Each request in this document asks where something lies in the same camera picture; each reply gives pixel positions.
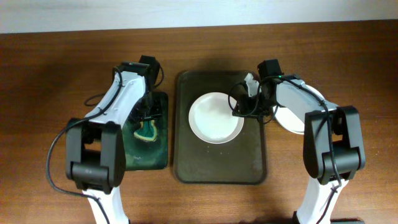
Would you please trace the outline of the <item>green yellow sponge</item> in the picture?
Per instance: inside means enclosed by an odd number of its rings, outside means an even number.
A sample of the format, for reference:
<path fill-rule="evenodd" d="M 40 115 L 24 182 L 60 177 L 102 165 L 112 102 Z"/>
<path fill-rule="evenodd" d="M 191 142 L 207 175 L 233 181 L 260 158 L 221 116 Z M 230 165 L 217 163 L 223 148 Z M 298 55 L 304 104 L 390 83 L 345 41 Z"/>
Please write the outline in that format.
<path fill-rule="evenodd" d="M 154 120 L 140 122 L 140 128 L 134 131 L 134 137 L 145 142 L 154 142 L 158 136 L 158 130 Z"/>

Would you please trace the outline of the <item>white plate top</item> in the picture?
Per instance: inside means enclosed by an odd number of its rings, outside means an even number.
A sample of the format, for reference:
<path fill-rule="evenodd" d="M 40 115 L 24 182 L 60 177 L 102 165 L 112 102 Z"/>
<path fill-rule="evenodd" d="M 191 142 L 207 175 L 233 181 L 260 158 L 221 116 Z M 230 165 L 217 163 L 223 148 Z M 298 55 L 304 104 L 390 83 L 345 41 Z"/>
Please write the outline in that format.
<path fill-rule="evenodd" d="M 295 134 L 304 134 L 305 113 L 323 109 L 315 105 L 318 101 L 313 95 L 285 82 L 277 85 L 277 102 L 282 107 L 278 107 L 275 119 Z"/>

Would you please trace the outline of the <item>white plate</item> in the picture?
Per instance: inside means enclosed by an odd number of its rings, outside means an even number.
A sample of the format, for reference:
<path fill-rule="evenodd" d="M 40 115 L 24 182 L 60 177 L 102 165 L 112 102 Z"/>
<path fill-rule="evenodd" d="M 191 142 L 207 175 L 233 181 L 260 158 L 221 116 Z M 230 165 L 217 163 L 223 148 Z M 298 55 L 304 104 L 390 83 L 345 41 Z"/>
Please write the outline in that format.
<path fill-rule="evenodd" d="M 285 82 L 277 85 L 277 102 L 282 107 L 278 107 L 275 119 L 295 134 L 304 134 L 305 113 L 323 109 L 315 105 L 318 101 L 313 95 Z"/>
<path fill-rule="evenodd" d="M 237 101 L 226 93 L 211 92 L 197 98 L 188 112 L 188 123 L 193 133 L 210 144 L 232 141 L 241 132 L 244 118 L 232 115 Z"/>

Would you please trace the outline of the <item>white plate bottom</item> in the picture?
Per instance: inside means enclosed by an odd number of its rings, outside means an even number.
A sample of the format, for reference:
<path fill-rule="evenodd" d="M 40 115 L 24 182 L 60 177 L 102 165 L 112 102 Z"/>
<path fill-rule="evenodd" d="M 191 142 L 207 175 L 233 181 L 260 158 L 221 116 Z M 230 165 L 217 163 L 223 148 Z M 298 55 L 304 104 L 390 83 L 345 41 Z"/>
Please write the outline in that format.
<path fill-rule="evenodd" d="M 232 141 L 241 132 L 244 118 L 232 115 L 237 101 L 226 93 L 211 92 L 197 98 L 188 112 L 188 123 L 193 133 L 210 144 Z"/>

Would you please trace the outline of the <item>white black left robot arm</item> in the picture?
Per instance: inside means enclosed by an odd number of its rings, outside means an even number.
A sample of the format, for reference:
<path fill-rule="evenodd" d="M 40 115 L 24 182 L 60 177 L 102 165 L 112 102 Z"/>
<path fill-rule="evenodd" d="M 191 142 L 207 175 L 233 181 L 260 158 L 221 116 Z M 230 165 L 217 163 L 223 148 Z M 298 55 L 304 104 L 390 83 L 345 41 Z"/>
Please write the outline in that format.
<path fill-rule="evenodd" d="M 113 82 L 83 119 L 71 119 L 66 131 L 66 176 L 91 205 L 97 223 L 129 223 L 119 186 L 126 171 L 123 128 L 134 139 L 155 141 L 162 117 L 153 91 L 162 67 L 153 56 L 113 68 Z"/>

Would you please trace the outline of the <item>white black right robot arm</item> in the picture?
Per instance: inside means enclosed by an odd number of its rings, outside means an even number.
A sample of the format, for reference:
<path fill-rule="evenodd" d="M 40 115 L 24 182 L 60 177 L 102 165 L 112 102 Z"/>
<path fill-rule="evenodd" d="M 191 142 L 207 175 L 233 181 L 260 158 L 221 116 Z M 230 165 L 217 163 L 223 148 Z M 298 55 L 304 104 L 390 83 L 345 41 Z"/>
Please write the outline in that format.
<path fill-rule="evenodd" d="M 298 75 L 284 74 L 276 59 L 261 62 L 257 71 L 259 78 L 248 75 L 240 82 L 246 92 L 229 105 L 232 115 L 265 124 L 265 116 L 287 108 L 304 123 L 309 180 L 292 223 L 331 223 L 341 191 L 366 163 L 358 110 L 320 97 Z"/>

